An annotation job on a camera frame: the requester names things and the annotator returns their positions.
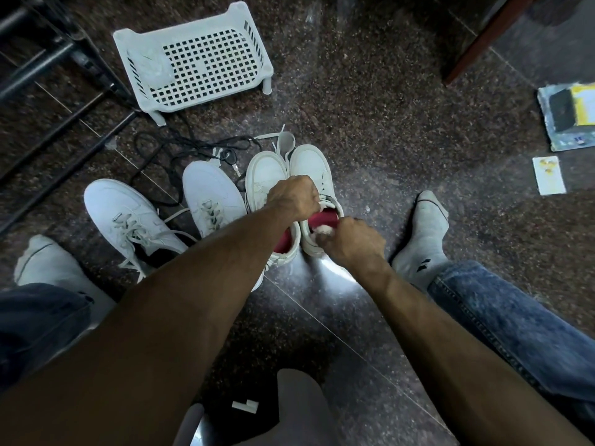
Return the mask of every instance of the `person's right arm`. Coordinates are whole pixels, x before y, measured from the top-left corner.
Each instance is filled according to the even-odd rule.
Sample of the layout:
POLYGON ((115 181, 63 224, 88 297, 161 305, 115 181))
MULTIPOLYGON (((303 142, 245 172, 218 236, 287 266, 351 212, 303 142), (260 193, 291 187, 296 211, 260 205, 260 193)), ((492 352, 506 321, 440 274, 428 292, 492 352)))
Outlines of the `person's right arm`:
POLYGON ((462 444, 590 445, 504 360, 392 270, 384 240, 344 217, 318 244, 372 297, 446 425, 462 444))

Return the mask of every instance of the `red insole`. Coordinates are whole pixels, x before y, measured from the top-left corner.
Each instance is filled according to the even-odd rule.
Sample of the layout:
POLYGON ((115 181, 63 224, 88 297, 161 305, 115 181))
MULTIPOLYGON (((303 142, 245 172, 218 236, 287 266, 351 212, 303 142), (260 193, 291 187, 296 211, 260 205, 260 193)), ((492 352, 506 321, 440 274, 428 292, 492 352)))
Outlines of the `red insole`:
POLYGON ((321 225, 328 225, 329 227, 337 228, 338 214, 334 208, 325 208, 322 212, 310 216, 308 219, 308 226, 310 233, 314 232, 316 227, 321 225))
POLYGON ((283 232, 283 236, 275 246, 276 253, 287 253, 292 247, 292 233, 289 229, 283 232))

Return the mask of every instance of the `bunch of keys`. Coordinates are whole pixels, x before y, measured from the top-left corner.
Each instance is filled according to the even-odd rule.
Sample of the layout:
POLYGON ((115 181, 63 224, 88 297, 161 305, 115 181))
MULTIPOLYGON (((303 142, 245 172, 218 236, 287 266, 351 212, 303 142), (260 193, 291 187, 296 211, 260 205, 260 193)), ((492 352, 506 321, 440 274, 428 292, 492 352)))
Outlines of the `bunch of keys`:
POLYGON ((213 147, 213 156, 216 157, 211 158, 209 160, 210 163, 216 165, 217 167, 221 167, 221 161, 225 161, 227 164, 233 167, 233 170, 236 172, 238 177, 242 176, 242 172, 240 172, 240 169, 237 167, 237 155, 230 149, 225 150, 223 148, 219 148, 219 151, 217 151, 217 147, 213 147))

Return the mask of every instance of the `wooden table leg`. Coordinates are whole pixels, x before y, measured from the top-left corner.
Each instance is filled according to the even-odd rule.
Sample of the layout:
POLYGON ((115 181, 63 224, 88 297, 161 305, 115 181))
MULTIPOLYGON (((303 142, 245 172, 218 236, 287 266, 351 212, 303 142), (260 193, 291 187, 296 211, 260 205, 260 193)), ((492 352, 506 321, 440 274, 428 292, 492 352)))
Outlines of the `wooden table leg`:
POLYGON ((494 14, 486 28, 481 31, 473 43, 465 50, 455 67, 443 80, 450 84, 469 67, 477 57, 483 53, 498 37, 500 37, 525 11, 534 0, 507 0, 494 14))

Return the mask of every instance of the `blue jeans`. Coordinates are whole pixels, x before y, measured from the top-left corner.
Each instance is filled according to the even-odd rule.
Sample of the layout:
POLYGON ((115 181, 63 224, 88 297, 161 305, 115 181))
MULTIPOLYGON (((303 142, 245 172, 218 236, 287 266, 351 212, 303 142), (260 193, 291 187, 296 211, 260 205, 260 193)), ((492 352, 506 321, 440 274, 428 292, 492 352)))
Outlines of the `blue jeans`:
POLYGON ((93 299, 45 283, 0 291, 0 392, 89 327, 93 299))
POLYGON ((595 440, 595 341, 474 261, 451 265, 432 299, 595 440))
MULTIPOLYGON (((594 340, 477 262, 451 265, 428 293, 595 439, 594 340)), ((86 330, 91 303, 47 284, 0 292, 0 391, 86 330)))

